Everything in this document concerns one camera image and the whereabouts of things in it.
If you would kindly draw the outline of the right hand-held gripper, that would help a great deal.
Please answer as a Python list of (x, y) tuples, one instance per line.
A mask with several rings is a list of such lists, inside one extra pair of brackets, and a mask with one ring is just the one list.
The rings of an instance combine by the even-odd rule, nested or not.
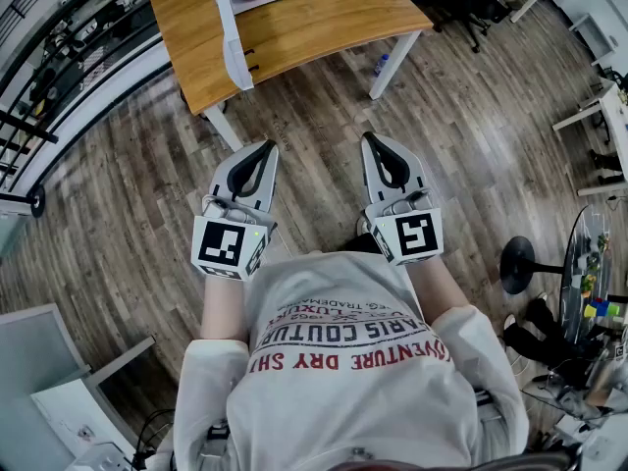
[(375, 203), (364, 216), (387, 261), (399, 266), (442, 254), (442, 212), (433, 206), (431, 191), (422, 188), (419, 158), (396, 140), (370, 131), (362, 135), (361, 155), (367, 195)]

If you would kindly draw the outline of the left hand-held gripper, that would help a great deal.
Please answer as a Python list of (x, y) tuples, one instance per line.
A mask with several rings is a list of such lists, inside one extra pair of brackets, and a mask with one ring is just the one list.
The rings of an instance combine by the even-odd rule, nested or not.
[(194, 217), (190, 261), (206, 276), (248, 281), (260, 268), (276, 222), (270, 214), (279, 149), (272, 140), (242, 147), (216, 169), (202, 214)]

